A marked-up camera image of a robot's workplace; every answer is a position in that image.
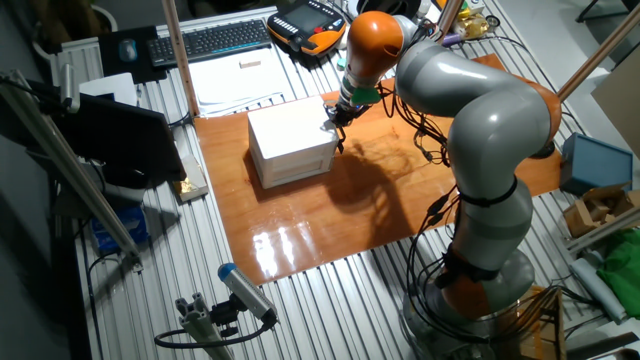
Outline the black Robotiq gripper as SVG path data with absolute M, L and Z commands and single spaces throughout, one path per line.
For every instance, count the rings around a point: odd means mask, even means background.
M 367 105 L 359 105 L 356 107 L 337 104 L 335 107 L 325 108 L 329 121 L 343 128 L 349 128 L 353 121 L 360 117 L 368 110 Z

